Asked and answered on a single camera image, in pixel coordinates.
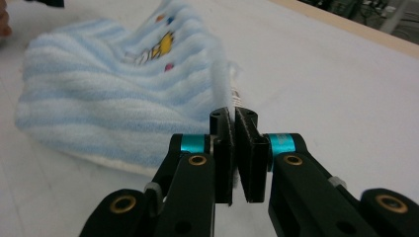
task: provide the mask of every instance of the wire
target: wire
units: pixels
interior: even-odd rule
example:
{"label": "wire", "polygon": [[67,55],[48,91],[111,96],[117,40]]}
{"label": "wire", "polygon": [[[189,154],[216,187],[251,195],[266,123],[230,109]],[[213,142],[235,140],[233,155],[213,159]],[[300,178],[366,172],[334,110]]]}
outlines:
{"label": "wire", "polygon": [[403,35],[407,36],[407,38],[408,38],[408,39],[410,39],[410,34],[408,34],[408,33],[407,33],[407,32],[405,32],[405,31],[402,31],[402,30],[395,30],[395,31],[392,33],[392,35],[394,36],[394,34],[396,34],[396,33],[402,33]]}
{"label": "wire", "polygon": [[419,23],[417,20],[410,20],[410,19],[400,19],[400,22],[412,22],[412,23]]}
{"label": "wire", "polygon": [[406,32],[411,32],[411,33],[414,33],[414,34],[416,34],[417,32],[419,32],[419,28],[417,28],[417,27],[412,27],[412,26],[400,26],[400,25],[398,25],[398,26],[397,26],[397,28],[394,30],[394,32],[395,32],[395,31],[403,31],[403,32],[404,32],[404,30],[405,30]]}
{"label": "wire", "polygon": [[414,16],[414,17],[419,18],[419,13],[415,13],[415,12],[405,12],[404,14],[406,14],[406,15],[411,15],[411,16]]}

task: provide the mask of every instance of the brass screw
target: brass screw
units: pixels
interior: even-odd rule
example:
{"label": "brass screw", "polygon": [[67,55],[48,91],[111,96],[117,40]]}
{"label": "brass screw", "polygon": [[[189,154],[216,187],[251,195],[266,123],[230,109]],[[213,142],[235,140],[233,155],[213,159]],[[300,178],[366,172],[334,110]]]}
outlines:
{"label": "brass screw", "polygon": [[389,195],[376,196],[376,201],[380,206],[395,213],[402,214],[408,210],[407,205],[403,201]]}
{"label": "brass screw", "polygon": [[287,155],[284,157],[284,161],[287,162],[290,165],[302,165],[302,160],[298,156],[295,155]]}
{"label": "brass screw", "polygon": [[123,214],[135,207],[136,199],[131,195],[119,196],[112,201],[110,210],[114,214]]}
{"label": "brass screw", "polygon": [[192,156],[189,158],[189,164],[195,166],[202,166],[207,163],[207,158],[204,156]]}

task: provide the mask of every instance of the light blue stripe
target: light blue stripe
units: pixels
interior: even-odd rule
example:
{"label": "light blue stripe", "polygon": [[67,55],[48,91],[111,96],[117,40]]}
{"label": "light blue stripe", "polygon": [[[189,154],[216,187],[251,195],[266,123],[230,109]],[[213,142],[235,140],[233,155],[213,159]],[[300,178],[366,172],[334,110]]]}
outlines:
{"label": "light blue stripe", "polygon": [[36,127],[36,126],[56,126],[67,124],[90,124],[112,130],[129,130],[142,132],[183,132],[189,130],[202,130],[205,126],[203,124],[191,124],[183,121],[170,120],[135,120],[135,119],[110,119],[110,118],[93,118],[90,116],[75,116],[75,117],[61,117],[59,115],[49,116],[45,118],[24,117],[16,119],[16,126],[21,129]]}
{"label": "light blue stripe", "polygon": [[94,55],[98,61],[104,63],[112,71],[115,68],[113,51],[109,46],[105,46],[101,41],[92,40],[84,37],[74,36],[75,39],[84,47],[86,51]]}
{"label": "light blue stripe", "polygon": [[[52,76],[49,74],[43,74],[40,73],[40,75],[37,76],[37,80],[30,81],[31,82],[31,90],[26,91],[25,93],[31,93],[31,94],[40,94],[40,93],[49,93],[54,91],[61,91],[62,93],[67,93],[71,91],[77,91],[82,90],[86,91],[87,85],[94,86],[96,91],[109,91],[109,89],[112,89],[112,91],[122,90],[122,91],[136,91],[137,93],[140,93],[143,90],[146,90],[148,92],[164,92],[171,88],[173,88],[176,84],[181,83],[183,80],[185,80],[185,75],[182,73],[178,73],[170,77],[170,80],[168,80],[166,77],[158,78],[158,80],[155,80],[153,78],[144,78],[144,77],[137,77],[137,78],[122,78],[122,77],[116,77],[113,78],[112,76],[106,72],[91,72],[91,71],[85,71],[80,70],[77,71],[77,74],[71,74],[73,71],[69,72],[63,72],[68,73],[67,75],[61,74]],[[203,65],[203,68],[198,68],[197,71],[189,71],[189,73],[200,73],[202,76],[191,78],[191,80],[195,81],[194,88],[201,87],[201,88],[209,88],[211,86],[210,83],[207,83],[207,80],[209,80],[205,66]],[[81,77],[84,79],[79,79],[80,83],[76,83],[73,78]],[[90,78],[101,78],[102,84],[99,84],[100,81],[94,81],[92,82]]]}
{"label": "light blue stripe", "polygon": [[[190,37],[196,37],[199,36],[203,33],[202,29],[198,29],[198,28],[186,28],[186,29],[182,29],[179,30],[179,32],[182,32],[181,34],[177,34],[174,36],[174,40],[173,40],[173,47],[177,47],[178,44],[180,43],[184,43],[186,40],[188,40]],[[212,38],[210,38],[209,36],[206,36],[206,41],[205,43],[208,43],[207,40],[213,40]]]}
{"label": "light blue stripe", "polygon": [[107,29],[106,31],[95,34],[95,37],[106,39],[110,36],[122,35],[122,34],[126,34],[126,29],[121,28],[119,26],[114,26],[110,29]]}
{"label": "light blue stripe", "polygon": [[34,49],[43,49],[43,47],[46,47],[49,49],[57,47],[64,52],[74,53],[74,52],[77,52],[75,45],[79,47],[83,46],[80,44],[79,41],[76,40],[75,37],[80,38],[80,36],[77,34],[74,34],[74,35],[55,34],[55,35],[40,36],[39,39],[35,39],[31,41],[29,52],[31,52],[31,50],[34,50]]}
{"label": "light blue stripe", "polygon": [[[51,44],[48,44],[47,41],[44,42],[45,47],[51,47]],[[199,45],[193,44],[192,47],[188,49],[188,54],[178,55],[176,58],[176,64],[182,64],[185,60],[187,60],[191,55],[197,55],[203,50],[208,50],[210,47],[207,47],[207,42],[202,42]],[[26,73],[24,75],[24,80],[30,80],[32,77],[36,76],[37,74],[48,74],[48,73],[64,73],[64,72],[71,72],[71,71],[85,71],[85,72],[105,72],[108,74],[118,74],[120,76],[136,76],[136,77],[151,77],[155,76],[158,73],[162,73],[163,69],[161,66],[155,66],[153,70],[141,70],[141,66],[135,67],[132,66],[132,70],[122,69],[118,67],[118,64],[121,62],[112,61],[112,60],[104,60],[107,63],[108,68],[100,68],[98,66],[92,66],[87,63],[83,63],[83,61],[67,61],[63,58],[60,62],[45,62],[40,61],[39,63],[33,63],[27,66]],[[161,61],[148,61],[147,65],[152,66],[153,63],[157,63],[163,65]],[[189,71],[195,72],[202,69],[210,67],[205,61],[201,61],[199,64],[194,64],[194,67],[188,68]]]}
{"label": "light blue stripe", "polygon": [[141,93],[140,91],[127,90],[35,90],[28,91],[20,98],[20,102],[35,102],[41,100],[56,100],[56,99],[75,99],[80,101],[104,101],[104,100],[121,100],[121,99],[136,99],[142,101],[149,101],[158,104],[166,104],[167,106],[184,105],[200,93],[208,90],[211,87],[211,81],[206,80],[200,87],[194,90],[185,90],[183,93],[172,95],[170,99],[159,99],[157,96],[150,96],[149,93]]}

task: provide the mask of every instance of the yellow cartoon print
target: yellow cartoon print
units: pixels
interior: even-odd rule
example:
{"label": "yellow cartoon print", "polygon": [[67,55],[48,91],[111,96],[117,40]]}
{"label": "yellow cartoon print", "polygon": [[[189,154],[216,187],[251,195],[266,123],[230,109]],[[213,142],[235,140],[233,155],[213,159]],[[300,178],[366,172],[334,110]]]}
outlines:
{"label": "yellow cartoon print", "polygon": [[168,32],[161,41],[151,50],[151,59],[163,56],[172,49],[173,33]]}
{"label": "yellow cartoon print", "polygon": [[168,32],[164,37],[150,50],[146,49],[142,54],[126,53],[124,62],[133,63],[137,66],[144,64],[148,60],[157,59],[170,52],[173,45],[173,33]]}

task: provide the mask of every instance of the cloth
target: cloth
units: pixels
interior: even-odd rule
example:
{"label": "cloth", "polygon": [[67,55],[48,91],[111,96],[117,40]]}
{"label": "cloth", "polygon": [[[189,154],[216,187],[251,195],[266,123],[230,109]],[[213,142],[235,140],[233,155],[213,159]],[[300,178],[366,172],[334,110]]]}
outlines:
{"label": "cloth", "polygon": [[24,62],[16,127],[55,150],[150,174],[173,133],[209,133],[231,107],[220,41],[181,0],[164,0],[131,33],[112,20],[34,39]]}

